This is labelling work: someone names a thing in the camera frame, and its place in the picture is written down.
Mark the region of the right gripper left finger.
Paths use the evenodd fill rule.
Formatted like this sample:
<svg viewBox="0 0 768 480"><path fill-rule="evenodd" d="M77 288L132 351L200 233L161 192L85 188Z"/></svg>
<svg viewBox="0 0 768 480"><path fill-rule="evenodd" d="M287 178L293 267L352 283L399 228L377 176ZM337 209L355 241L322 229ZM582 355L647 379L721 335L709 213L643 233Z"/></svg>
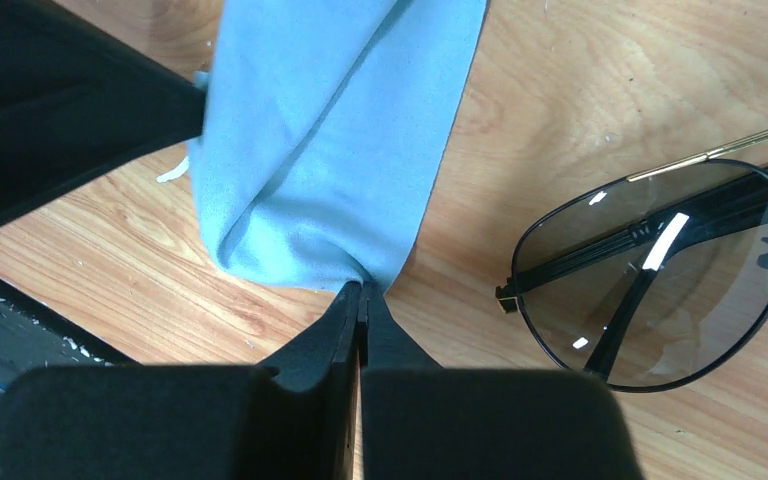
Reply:
<svg viewBox="0 0 768 480"><path fill-rule="evenodd" d="M0 399L0 479L351 478L361 293L253 365L22 375Z"/></svg>

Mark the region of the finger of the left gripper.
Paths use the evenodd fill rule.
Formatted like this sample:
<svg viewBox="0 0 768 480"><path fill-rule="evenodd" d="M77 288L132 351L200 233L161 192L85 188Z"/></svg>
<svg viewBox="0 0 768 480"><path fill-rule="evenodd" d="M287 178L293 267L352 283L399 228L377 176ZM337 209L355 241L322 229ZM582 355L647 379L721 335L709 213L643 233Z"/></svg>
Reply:
<svg viewBox="0 0 768 480"><path fill-rule="evenodd" d="M202 131L205 92L51 1L0 1L0 227Z"/></svg>

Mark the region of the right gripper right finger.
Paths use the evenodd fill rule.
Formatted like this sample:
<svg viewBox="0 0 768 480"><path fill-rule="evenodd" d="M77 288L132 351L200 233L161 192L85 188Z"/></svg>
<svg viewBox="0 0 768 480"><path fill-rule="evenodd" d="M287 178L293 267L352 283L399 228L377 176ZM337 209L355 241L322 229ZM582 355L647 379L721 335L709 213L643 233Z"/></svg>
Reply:
<svg viewBox="0 0 768 480"><path fill-rule="evenodd" d="M618 403L560 370L445 368L361 293L364 475L368 479L639 479Z"/></svg>

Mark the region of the dark aviator sunglasses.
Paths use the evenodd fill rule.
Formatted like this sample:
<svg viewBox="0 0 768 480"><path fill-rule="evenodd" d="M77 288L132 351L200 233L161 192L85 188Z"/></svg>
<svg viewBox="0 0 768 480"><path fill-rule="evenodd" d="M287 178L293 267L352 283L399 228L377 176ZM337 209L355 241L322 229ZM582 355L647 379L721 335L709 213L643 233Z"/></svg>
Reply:
<svg viewBox="0 0 768 480"><path fill-rule="evenodd" d="M621 392L674 389L768 318L768 129L602 185L529 227L495 297L559 366Z"/></svg>

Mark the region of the blue lens cloth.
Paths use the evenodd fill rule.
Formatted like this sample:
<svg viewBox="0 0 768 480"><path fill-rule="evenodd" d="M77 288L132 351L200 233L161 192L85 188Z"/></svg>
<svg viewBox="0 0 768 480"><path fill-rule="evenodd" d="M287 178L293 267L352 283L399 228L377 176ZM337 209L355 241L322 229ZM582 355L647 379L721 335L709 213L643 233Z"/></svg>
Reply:
<svg viewBox="0 0 768 480"><path fill-rule="evenodd" d="M484 1L228 1L188 145L213 262L268 286L390 287L414 247Z"/></svg>

